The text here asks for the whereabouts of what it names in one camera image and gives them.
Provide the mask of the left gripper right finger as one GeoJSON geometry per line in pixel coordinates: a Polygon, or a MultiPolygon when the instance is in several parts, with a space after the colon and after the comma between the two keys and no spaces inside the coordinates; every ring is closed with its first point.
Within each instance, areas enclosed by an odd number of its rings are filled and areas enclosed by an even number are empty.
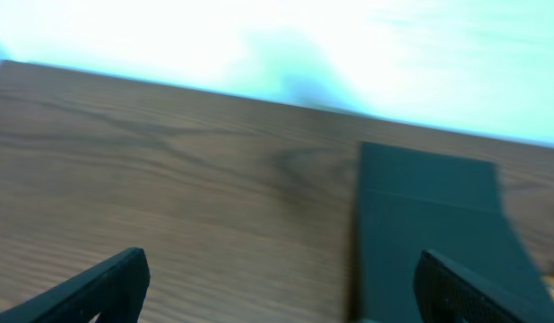
{"type": "Polygon", "coordinates": [[[554,315],[434,250],[421,252],[413,291],[424,323],[554,323],[554,315]]]}

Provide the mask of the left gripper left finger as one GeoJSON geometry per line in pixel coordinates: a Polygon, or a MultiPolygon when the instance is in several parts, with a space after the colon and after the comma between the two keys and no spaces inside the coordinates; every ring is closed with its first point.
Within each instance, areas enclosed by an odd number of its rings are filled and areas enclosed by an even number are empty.
{"type": "Polygon", "coordinates": [[[136,323],[150,284],[146,254],[129,248],[0,313],[0,323],[136,323]]]}

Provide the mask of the dark green box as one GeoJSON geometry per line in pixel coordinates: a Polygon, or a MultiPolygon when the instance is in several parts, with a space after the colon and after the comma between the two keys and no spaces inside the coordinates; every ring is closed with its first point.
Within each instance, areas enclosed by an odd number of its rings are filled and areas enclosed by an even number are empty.
{"type": "Polygon", "coordinates": [[[554,315],[554,301],[504,216],[492,163],[364,143],[355,211],[358,321],[423,322],[413,277],[424,250],[554,315]]]}

